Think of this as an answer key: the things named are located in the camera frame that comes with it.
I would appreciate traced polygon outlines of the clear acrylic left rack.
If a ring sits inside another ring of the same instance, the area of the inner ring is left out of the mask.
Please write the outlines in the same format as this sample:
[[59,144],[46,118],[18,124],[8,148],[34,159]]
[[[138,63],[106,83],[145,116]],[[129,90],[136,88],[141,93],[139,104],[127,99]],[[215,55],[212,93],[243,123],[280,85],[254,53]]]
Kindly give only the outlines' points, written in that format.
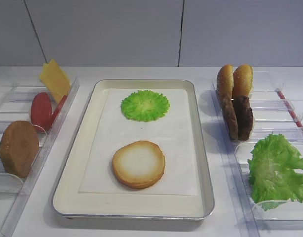
[[[48,91],[40,83],[33,85],[13,84],[4,89],[5,93],[0,98],[0,140],[5,129],[13,121],[30,121],[31,103],[34,97],[40,92]],[[7,173],[0,159],[0,237],[13,235],[78,89],[78,79],[74,79],[68,97],[52,127],[48,131],[38,134],[39,152],[28,177],[19,178]]]

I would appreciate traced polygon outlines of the large green lettuce leaf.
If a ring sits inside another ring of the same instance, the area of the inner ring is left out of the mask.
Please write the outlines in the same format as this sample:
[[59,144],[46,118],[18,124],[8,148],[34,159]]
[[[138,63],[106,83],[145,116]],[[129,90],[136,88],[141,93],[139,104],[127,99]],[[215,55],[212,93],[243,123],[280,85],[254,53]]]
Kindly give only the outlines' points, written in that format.
[[248,160],[251,198],[263,210],[303,202],[303,156],[282,134],[259,140]]

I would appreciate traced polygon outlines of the yellow cheese slice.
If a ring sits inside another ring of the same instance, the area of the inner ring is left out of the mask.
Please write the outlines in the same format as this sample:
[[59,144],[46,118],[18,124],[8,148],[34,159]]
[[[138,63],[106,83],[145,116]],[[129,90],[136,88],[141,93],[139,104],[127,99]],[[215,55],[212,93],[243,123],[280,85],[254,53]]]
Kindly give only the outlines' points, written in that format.
[[43,64],[39,79],[46,86],[57,104],[60,103],[64,95],[69,94],[71,88],[70,80],[54,59],[49,63]]

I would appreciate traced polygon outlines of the brown bun slice left rack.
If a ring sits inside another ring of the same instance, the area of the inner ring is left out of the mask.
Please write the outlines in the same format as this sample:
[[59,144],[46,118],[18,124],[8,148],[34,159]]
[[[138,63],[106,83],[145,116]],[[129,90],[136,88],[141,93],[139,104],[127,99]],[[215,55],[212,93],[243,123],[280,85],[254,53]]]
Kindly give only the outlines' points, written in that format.
[[0,159],[7,173],[26,178],[39,150],[35,128],[24,120],[12,122],[0,141]]

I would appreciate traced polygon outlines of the white paper liner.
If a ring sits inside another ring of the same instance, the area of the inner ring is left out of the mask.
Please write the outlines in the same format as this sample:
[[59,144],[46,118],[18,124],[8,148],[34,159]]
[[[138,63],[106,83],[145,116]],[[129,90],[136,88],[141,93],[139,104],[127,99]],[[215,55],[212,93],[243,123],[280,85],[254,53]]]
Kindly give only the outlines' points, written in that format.
[[129,192],[129,188],[115,179],[111,161],[121,147],[146,140],[160,147],[166,165],[161,179],[138,193],[196,195],[195,150],[186,90],[159,90],[168,98],[170,108],[164,117],[149,122],[128,120],[122,114],[120,105],[132,93],[130,89],[109,89],[106,92],[107,99],[79,191],[112,194]]

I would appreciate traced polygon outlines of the sesame bun top left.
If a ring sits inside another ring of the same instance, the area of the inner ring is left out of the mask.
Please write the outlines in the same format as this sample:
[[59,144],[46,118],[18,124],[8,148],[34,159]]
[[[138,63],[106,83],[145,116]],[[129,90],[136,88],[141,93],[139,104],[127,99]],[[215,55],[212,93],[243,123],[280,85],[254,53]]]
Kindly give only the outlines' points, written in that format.
[[232,98],[233,87],[233,65],[226,64],[221,67],[217,75],[217,94],[220,102]]

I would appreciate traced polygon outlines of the round green lettuce piece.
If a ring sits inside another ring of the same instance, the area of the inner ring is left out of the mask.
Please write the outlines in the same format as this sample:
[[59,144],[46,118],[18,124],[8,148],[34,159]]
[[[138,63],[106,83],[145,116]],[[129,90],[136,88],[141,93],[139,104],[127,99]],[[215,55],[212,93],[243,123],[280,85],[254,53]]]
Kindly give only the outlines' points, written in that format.
[[149,122],[164,117],[170,108],[170,103],[162,93],[138,90],[124,98],[120,107],[127,119]]

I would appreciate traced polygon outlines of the clear acrylic right rack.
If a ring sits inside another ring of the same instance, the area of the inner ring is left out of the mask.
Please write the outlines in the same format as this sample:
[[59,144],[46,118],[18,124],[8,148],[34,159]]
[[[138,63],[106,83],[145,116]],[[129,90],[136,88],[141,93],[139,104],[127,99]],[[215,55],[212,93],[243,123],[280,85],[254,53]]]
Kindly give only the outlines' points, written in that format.
[[286,201],[277,208],[263,210],[251,198],[248,160],[255,144],[270,134],[282,134],[303,156],[303,133],[293,122],[283,100],[276,93],[280,89],[288,99],[303,100],[303,70],[299,72],[255,71],[250,105],[254,127],[246,142],[231,141],[228,127],[223,121],[216,81],[211,83],[211,95],[216,118],[223,136],[225,151],[222,159],[227,163],[240,200],[245,221],[245,235],[249,237],[303,237],[303,202]]

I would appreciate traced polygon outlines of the dark meat patty right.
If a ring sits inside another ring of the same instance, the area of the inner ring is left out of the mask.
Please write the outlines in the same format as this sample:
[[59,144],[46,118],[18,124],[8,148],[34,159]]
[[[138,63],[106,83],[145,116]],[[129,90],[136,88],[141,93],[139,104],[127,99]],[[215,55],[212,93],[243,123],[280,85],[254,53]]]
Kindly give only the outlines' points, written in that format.
[[238,125],[238,140],[247,141],[254,123],[249,97],[246,95],[237,96],[233,100],[233,107]]

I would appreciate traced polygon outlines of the clear acrylic rack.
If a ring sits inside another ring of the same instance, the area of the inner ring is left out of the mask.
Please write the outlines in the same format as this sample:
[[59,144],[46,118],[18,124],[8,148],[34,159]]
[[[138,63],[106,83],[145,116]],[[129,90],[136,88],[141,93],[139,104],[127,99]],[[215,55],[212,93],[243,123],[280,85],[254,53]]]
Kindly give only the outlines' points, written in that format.
[[[31,103],[34,97],[40,92],[48,91],[40,83],[33,85],[13,84],[4,89],[5,93],[0,98],[0,140],[5,129],[13,121],[30,121]],[[78,89],[78,79],[74,79],[68,97],[52,127],[48,131],[38,134],[39,152],[28,177],[19,178],[7,173],[0,159],[0,237],[13,235]]]
[[223,121],[216,81],[211,83],[211,95],[216,118],[223,136],[225,151],[222,159],[227,163],[240,200],[245,221],[245,235],[249,237],[303,237],[303,202],[286,201],[277,208],[263,210],[251,198],[248,160],[255,144],[270,134],[282,134],[303,156],[303,133],[293,122],[283,100],[276,93],[280,89],[288,99],[303,100],[303,70],[299,72],[255,71],[250,105],[254,127],[246,142],[231,141],[228,127]]

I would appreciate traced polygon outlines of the red tomato slice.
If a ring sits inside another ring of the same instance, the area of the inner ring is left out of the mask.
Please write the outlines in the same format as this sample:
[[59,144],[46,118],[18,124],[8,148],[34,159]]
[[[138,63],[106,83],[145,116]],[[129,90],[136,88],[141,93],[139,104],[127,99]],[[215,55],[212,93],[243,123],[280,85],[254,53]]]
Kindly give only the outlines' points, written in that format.
[[66,99],[67,99],[67,95],[64,95],[62,97],[61,101],[58,103],[56,109],[54,110],[54,112],[52,113],[52,115],[51,115],[51,117],[48,121],[48,124],[47,124],[47,127],[46,127],[47,130],[49,130],[53,126],[53,124],[54,124],[55,120],[57,119],[57,117],[58,117]]
[[45,128],[52,115],[51,101],[46,92],[37,94],[31,105],[31,122]]

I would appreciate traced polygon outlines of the bottom bun slice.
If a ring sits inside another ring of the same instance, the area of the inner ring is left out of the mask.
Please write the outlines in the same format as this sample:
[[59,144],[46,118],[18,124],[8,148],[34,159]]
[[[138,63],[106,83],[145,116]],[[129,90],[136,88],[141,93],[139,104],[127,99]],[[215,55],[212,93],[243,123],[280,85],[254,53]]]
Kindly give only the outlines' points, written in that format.
[[116,179],[133,189],[145,189],[161,179],[165,156],[150,141],[136,141],[117,150],[112,159]]

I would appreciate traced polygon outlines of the white metal tray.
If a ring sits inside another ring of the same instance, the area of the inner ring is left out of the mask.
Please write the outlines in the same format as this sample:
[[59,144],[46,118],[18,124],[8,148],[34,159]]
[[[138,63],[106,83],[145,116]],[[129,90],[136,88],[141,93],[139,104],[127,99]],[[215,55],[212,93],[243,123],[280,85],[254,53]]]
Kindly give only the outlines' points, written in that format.
[[[109,89],[130,89],[132,92],[151,90],[158,93],[165,89],[186,90],[195,150],[196,195],[140,194],[138,191],[141,189],[133,189],[122,183],[129,188],[129,192],[79,191]],[[68,217],[198,221],[208,216],[214,208],[214,195],[193,84],[186,80],[143,79],[105,79],[96,83],[52,203],[57,213]]]

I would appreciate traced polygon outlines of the brown meat patty left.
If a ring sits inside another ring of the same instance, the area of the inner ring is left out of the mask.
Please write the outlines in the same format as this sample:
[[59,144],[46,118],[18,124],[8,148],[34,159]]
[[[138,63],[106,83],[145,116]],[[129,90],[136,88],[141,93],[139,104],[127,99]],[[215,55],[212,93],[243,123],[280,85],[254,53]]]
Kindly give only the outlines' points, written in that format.
[[238,139],[238,124],[232,101],[224,98],[222,101],[222,112],[225,123],[228,127],[228,134],[231,140]]

